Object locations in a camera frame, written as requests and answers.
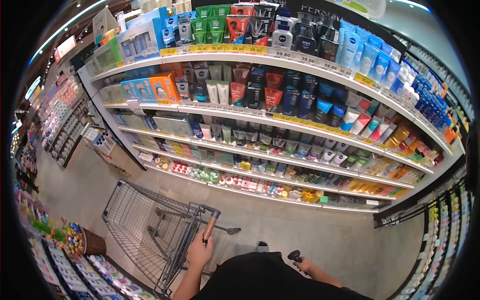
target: orange box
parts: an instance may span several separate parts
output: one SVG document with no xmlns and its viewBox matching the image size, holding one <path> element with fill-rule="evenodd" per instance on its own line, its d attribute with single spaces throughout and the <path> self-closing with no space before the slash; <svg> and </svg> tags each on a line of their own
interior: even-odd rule
<svg viewBox="0 0 480 300">
<path fill-rule="evenodd" d="M 162 72 L 175 72 L 176 75 L 173 76 L 173 78 L 183 76 L 183 69 L 181 67 L 181 62 L 163 63 L 160 65 L 160 70 Z"/>
<path fill-rule="evenodd" d="M 180 101 L 180 95 L 175 84 L 175 73 L 165 72 L 152 74 L 148 78 L 154 88 L 154 94 L 157 100 L 167 100 L 170 104 L 177 104 Z"/>
</svg>

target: shopping cart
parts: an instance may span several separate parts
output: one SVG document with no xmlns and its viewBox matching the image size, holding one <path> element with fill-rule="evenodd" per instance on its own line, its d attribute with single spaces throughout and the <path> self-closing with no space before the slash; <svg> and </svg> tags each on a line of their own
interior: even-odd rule
<svg viewBox="0 0 480 300">
<path fill-rule="evenodd" d="M 211 212 L 208 222 L 202 219 L 206 211 Z M 241 230 L 215 225 L 219 216 L 220 211 L 209 206 L 178 202 L 120 180 L 102 217 L 125 253 L 155 284 L 155 295 L 169 299 L 170 284 L 187 269 L 187 249 L 201 223 L 207 224 L 205 244 L 214 227 L 228 234 Z"/>
</svg>

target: green tube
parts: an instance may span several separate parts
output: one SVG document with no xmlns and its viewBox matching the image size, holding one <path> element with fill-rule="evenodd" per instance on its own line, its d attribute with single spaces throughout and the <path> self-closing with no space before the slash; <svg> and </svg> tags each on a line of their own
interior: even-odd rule
<svg viewBox="0 0 480 300">
<path fill-rule="evenodd" d="M 230 14 L 230 4 L 221 4 L 213 6 L 214 16 L 226 16 Z"/>
<path fill-rule="evenodd" d="M 207 20 L 207 18 L 190 20 L 193 36 L 195 37 L 195 44 L 197 45 L 207 43 Z"/>
<path fill-rule="evenodd" d="M 212 5 L 199 6 L 195 8 L 195 11 L 197 12 L 197 18 L 203 19 L 213 15 L 213 6 Z"/>
<path fill-rule="evenodd" d="M 223 43 L 223 35 L 225 31 L 225 23 L 227 21 L 225 16 L 208 17 L 208 33 L 212 37 L 212 44 Z"/>
</svg>

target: hand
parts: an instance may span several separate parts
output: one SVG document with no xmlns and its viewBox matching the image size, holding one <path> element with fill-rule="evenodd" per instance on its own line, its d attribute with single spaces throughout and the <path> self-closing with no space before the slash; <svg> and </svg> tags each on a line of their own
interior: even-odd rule
<svg viewBox="0 0 480 300">
<path fill-rule="evenodd" d="M 187 250 L 187 260 L 190 263 L 189 268 L 198 267 L 203 270 L 207 262 L 212 258 L 213 238 L 208 238 L 207 246 L 204 245 L 204 231 L 201 230 L 195 235 L 192 243 Z"/>
<path fill-rule="evenodd" d="M 311 273 L 312 268 L 316 267 L 316 265 L 305 256 L 300 257 L 301 263 L 294 262 L 293 265 L 296 266 L 300 271 Z"/>
</svg>

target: wicker basket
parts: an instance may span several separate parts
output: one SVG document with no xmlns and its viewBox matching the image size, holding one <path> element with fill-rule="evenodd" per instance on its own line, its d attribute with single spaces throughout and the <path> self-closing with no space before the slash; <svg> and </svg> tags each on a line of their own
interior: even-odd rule
<svg viewBox="0 0 480 300">
<path fill-rule="evenodd" d="M 105 255 L 107 254 L 107 245 L 105 240 L 95 233 L 81 227 L 84 239 L 84 254 L 85 255 Z"/>
</svg>

